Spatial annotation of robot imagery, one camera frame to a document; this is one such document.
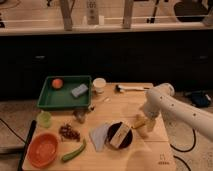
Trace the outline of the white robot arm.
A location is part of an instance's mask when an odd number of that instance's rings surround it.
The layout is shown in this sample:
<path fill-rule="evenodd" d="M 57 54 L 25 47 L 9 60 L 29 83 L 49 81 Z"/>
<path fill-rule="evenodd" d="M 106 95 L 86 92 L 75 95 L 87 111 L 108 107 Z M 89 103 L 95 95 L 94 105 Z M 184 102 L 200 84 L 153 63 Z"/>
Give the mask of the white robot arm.
<path fill-rule="evenodd" d="M 148 89 L 142 111 L 149 119 L 155 119 L 161 111 L 166 111 L 213 141 L 213 114 L 176 100 L 174 94 L 174 87 L 169 83 Z"/>

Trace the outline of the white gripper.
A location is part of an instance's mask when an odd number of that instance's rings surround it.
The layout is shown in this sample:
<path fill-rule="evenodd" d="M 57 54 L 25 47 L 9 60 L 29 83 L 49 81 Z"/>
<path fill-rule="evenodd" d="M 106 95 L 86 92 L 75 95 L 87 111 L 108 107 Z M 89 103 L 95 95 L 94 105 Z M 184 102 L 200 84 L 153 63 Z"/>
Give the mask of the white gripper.
<path fill-rule="evenodd" d="M 144 115 L 147 118 L 149 118 L 146 122 L 147 131 L 152 132 L 156 124 L 155 119 L 160 114 L 160 109 L 156 107 L 155 105 L 152 105 L 149 102 L 146 102 L 145 104 L 142 105 L 141 110 L 143 111 Z"/>

